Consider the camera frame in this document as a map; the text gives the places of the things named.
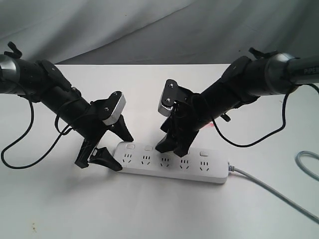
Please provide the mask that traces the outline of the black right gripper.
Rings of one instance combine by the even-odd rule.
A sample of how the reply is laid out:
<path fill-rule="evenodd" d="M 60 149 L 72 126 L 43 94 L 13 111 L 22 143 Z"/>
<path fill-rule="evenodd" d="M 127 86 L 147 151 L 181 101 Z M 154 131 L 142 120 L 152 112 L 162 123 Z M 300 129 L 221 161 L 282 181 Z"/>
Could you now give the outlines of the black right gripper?
<path fill-rule="evenodd" d="M 203 97 L 184 87 L 179 87 L 171 116 L 160 129 L 167 133 L 156 145 L 158 152 L 173 151 L 177 156 L 188 154 L 199 130 L 205 126 L 206 106 Z"/>

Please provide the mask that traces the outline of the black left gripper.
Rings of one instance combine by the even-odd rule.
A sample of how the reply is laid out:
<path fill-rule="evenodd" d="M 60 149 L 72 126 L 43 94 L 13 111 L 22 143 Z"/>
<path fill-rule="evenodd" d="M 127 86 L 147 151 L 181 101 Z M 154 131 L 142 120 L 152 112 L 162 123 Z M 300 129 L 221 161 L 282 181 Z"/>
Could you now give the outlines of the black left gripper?
<path fill-rule="evenodd" d="M 111 99 L 101 99 L 91 103 L 86 102 L 84 99 L 75 101 L 74 129 L 84 137 L 75 160 L 75 164 L 80 168 L 86 168 L 91 163 L 104 166 L 116 172 L 122 170 L 122 165 L 113 158 L 106 147 L 95 148 L 102 136 L 110 128 L 122 141 L 134 141 L 125 124 L 123 115 L 120 115 L 115 123 L 113 117 L 114 108 L 115 102 Z"/>

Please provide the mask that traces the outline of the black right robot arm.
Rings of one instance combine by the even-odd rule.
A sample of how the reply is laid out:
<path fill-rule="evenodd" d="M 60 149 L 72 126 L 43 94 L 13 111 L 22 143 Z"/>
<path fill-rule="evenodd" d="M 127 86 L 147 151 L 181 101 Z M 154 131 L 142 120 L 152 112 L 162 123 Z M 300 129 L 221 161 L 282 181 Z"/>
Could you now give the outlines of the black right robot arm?
<path fill-rule="evenodd" d="M 165 137 L 156 145 L 161 153 L 183 157 L 200 129 L 217 118 L 230 121 L 227 113 L 256 102 L 261 96 L 288 97 L 298 87 L 313 89 L 319 83 L 319 58 L 294 57 L 278 51 L 263 53 L 250 48 L 254 58 L 242 56 L 201 93 L 184 88 L 173 79 L 165 82 L 158 111 L 165 116 Z"/>

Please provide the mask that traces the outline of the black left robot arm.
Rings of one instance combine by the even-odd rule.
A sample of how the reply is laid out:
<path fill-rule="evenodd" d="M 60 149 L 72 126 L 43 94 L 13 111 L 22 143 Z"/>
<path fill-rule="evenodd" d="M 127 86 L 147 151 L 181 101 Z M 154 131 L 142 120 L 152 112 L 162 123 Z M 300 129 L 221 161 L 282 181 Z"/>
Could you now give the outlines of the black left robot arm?
<path fill-rule="evenodd" d="M 22 59 L 22 52 L 13 42 L 9 42 L 10 51 L 0 56 L 0 92 L 17 95 L 28 101 L 30 123 L 27 130 L 14 142 L 5 147 L 0 158 L 5 166 L 16 167 L 6 162 L 5 152 L 20 142 L 31 130 L 34 123 L 35 103 L 43 103 L 55 113 L 54 126 L 59 120 L 66 127 L 59 130 L 57 139 L 74 130 L 83 137 L 75 164 L 86 168 L 90 163 L 121 171 L 122 165 L 111 155 L 106 147 L 97 148 L 99 141 L 107 131 L 117 135 L 122 141 L 132 142 L 122 115 L 126 99 L 121 91 L 115 91 L 106 99 L 87 102 L 81 92 L 64 77 L 61 71 L 48 60 L 30 62 Z"/>

